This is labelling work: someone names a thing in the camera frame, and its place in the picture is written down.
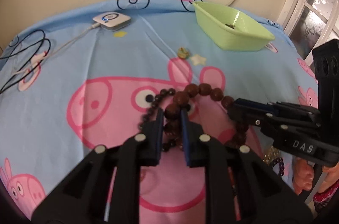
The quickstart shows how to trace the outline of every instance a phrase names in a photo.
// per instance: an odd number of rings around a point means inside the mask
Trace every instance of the white star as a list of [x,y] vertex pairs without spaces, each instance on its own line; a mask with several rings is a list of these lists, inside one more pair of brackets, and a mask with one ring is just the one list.
[[195,54],[194,56],[190,57],[193,65],[206,65],[207,58],[202,57],[198,54]]

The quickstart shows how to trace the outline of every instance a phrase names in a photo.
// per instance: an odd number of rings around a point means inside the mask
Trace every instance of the power cord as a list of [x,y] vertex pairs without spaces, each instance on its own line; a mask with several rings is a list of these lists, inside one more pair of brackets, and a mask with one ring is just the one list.
[[[43,60],[46,60],[47,58],[55,55],[57,52],[59,52],[62,48],[64,48],[65,46],[67,46],[68,44],[72,43],[72,42],[75,42],[76,40],[78,40],[79,38],[83,37],[87,32],[89,32],[90,30],[94,29],[94,28],[97,28],[100,26],[100,23],[95,23],[93,24],[92,26],[88,27],[86,30],[84,30],[80,35],[72,38],[71,40],[69,40],[68,42],[66,42],[65,44],[63,44],[62,46],[60,46],[57,50],[55,50],[53,53],[50,54],[50,48],[51,48],[51,42],[48,38],[46,38],[46,33],[44,30],[42,29],[37,29],[37,30],[34,30],[32,32],[30,32],[28,35],[26,35],[22,40],[19,40],[19,37],[17,36],[17,42],[15,44],[12,44],[12,45],[8,45],[9,47],[14,47],[14,49],[11,51],[11,53],[8,55],[8,56],[3,56],[3,57],[0,57],[0,60],[5,60],[5,59],[9,59],[11,57],[14,57],[24,51],[26,51],[28,48],[30,47],[33,47],[37,44],[40,44],[38,46],[38,48],[34,51],[34,53],[32,54],[32,56],[15,72],[12,74],[11,78],[2,86],[2,88],[0,89],[0,94],[2,94],[3,92],[5,92],[7,89],[11,88],[12,86],[18,84],[20,81],[24,80],[27,76],[29,76],[32,72],[34,72],[34,70],[36,68],[38,68],[40,66],[40,64],[42,63]],[[21,49],[20,51],[18,52],[15,52],[14,51],[16,50],[16,48],[18,47],[18,45],[23,42],[25,39],[27,39],[29,36],[33,35],[34,33],[37,33],[37,32],[41,32],[42,33],[42,38],[40,40],[38,40],[37,42],[27,46],[26,48],[24,49]],[[33,61],[31,64],[29,64],[27,67],[25,67],[30,61],[31,59],[35,56],[36,53],[38,53],[39,49],[42,47],[42,45],[44,44],[44,42],[47,41],[48,42],[48,49],[46,51],[46,54],[45,56],[43,56],[42,58],[39,58],[37,61]],[[17,74],[20,74],[20,73],[24,73],[26,72],[27,70],[29,70],[29,72],[27,74],[25,74],[22,78],[20,78],[19,80],[16,80],[15,82],[11,83],[10,85],[8,85],[12,80],[13,78],[17,75]]]

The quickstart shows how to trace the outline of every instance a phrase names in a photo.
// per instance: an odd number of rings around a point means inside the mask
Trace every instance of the brown bead bracelet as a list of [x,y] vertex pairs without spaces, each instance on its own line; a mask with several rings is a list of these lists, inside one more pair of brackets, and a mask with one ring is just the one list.
[[[194,98],[200,94],[201,96],[210,96],[212,100],[216,102],[221,102],[221,105],[224,109],[228,109],[233,103],[234,99],[231,96],[224,96],[223,91],[220,88],[212,88],[211,85],[207,83],[202,83],[196,85],[191,83],[187,85],[183,91],[176,92],[175,89],[170,88],[168,90],[162,89],[159,94],[155,95],[154,100],[151,103],[151,107],[147,109],[146,114],[142,116],[142,122],[138,125],[138,128],[142,130],[145,122],[149,121],[152,115],[155,113],[157,108],[160,105],[160,102],[169,96],[173,96],[173,101],[169,104],[164,111],[165,118],[167,119],[164,126],[164,133],[169,138],[167,143],[163,143],[162,151],[167,152],[172,147],[178,146],[181,150],[183,149],[182,145],[182,136],[181,136],[181,127],[180,127],[180,109],[186,108],[188,111],[190,109],[189,99]],[[230,141],[225,143],[228,147],[239,148],[241,145],[246,143],[246,132],[249,129],[247,124],[240,122],[236,123],[235,126],[236,134],[233,135]],[[276,164],[279,164],[279,176],[284,175],[284,166],[282,158],[275,160],[270,164],[273,168]]]

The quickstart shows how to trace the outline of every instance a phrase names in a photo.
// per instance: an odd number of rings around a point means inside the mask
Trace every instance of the pink pig face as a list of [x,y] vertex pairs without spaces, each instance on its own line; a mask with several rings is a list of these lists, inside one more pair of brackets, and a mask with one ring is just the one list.
[[315,79],[316,83],[318,84],[318,81],[316,80],[316,75],[313,73],[313,71],[311,70],[311,68],[306,64],[305,61],[303,61],[301,58],[298,58],[298,62],[299,65],[301,66],[302,69],[304,69],[304,71],[310,75],[312,78]]
[[36,206],[46,196],[41,183],[30,174],[12,176],[8,158],[5,159],[5,172],[0,167],[0,177],[16,205],[30,219]]
[[[189,63],[178,58],[168,62],[168,75],[168,81],[133,77],[87,80],[70,99],[68,124],[89,148],[98,144],[108,147],[121,145],[138,132],[141,115],[150,107],[146,101],[148,95],[155,96],[164,88],[182,90],[193,77]],[[204,67],[199,82],[222,90],[226,85],[223,72],[215,67]],[[161,107],[165,108],[171,99],[166,98]],[[198,95],[190,101],[190,105],[190,120],[200,123],[206,133],[221,142],[232,138],[234,124],[220,103],[212,101],[209,96]],[[247,144],[262,156],[252,128],[247,132]],[[141,217],[149,220],[154,213],[178,213],[196,206],[205,197],[204,180],[204,170],[188,168],[178,148],[163,152],[159,166],[143,168],[140,205],[145,210]]]
[[308,88],[307,92],[302,87],[298,87],[301,97],[299,102],[301,105],[312,106],[318,108],[318,95],[312,88]]

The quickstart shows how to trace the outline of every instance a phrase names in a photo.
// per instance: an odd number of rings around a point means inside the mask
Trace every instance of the yellow star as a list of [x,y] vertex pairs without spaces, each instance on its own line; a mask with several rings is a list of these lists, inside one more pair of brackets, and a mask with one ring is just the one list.
[[207,58],[202,57],[198,54],[195,54],[194,56],[190,57],[193,65],[206,65]]
[[127,33],[124,31],[119,31],[113,34],[114,37],[124,37]]

